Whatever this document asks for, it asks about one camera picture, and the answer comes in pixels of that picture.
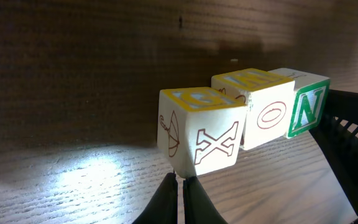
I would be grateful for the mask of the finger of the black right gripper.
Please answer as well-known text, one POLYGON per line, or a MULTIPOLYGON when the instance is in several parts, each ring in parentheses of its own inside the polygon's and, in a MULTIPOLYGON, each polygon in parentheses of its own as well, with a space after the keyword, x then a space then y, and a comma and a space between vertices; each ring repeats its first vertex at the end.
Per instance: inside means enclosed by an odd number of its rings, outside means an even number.
POLYGON ((358 216, 358 93, 329 90, 321 121, 310 134, 358 216))

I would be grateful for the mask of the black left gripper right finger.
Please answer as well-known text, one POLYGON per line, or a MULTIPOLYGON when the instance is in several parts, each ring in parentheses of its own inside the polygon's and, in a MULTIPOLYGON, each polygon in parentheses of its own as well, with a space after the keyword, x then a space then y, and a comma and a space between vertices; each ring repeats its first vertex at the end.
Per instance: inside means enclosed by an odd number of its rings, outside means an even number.
POLYGON ((227 224, 197 177, 183 181, 183 203, 186 224, 227 224))

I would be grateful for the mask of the yellow sided O wooden block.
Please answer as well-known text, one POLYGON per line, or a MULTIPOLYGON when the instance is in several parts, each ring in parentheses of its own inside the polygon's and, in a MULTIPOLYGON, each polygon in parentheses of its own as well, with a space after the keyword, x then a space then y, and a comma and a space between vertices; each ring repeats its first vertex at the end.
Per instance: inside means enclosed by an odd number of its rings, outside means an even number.
POLYGON ((294 79, 247 68, 212 76, 211 87, 247 106, 244 150, 279 138, 288 130, 295 100, 294 79))

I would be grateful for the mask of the blue sided X wooden block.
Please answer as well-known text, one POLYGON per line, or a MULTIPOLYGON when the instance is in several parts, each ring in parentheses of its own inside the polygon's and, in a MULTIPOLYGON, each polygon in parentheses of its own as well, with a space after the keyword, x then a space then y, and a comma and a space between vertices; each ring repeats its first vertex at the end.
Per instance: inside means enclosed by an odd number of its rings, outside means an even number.
POLYGON ((161 90, 157 146, 182 178, 233 166, 247 106, 210 87, 161 90))

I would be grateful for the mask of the green N wooden block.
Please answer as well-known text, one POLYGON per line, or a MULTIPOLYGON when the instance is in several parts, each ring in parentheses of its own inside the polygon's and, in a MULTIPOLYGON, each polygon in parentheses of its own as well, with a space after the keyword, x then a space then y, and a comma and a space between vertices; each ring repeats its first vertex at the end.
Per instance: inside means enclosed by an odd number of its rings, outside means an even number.
POLYGON ((290 68, 277 68, 270 70, 270 72, 290 77, 295 81, 295 101, 290 125, 285 137, 287 139, 294 138, 316 127, 321 121, 330 86, 330 78, 290 68))

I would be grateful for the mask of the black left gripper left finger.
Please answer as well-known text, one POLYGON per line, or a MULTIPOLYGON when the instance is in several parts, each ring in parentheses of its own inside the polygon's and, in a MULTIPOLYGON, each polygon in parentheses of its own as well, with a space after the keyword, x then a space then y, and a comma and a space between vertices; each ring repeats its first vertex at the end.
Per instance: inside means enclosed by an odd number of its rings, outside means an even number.
POLYGON ((177 224, 178 182, 176 174, 166 174, 143 212, 133 224, 177 224))

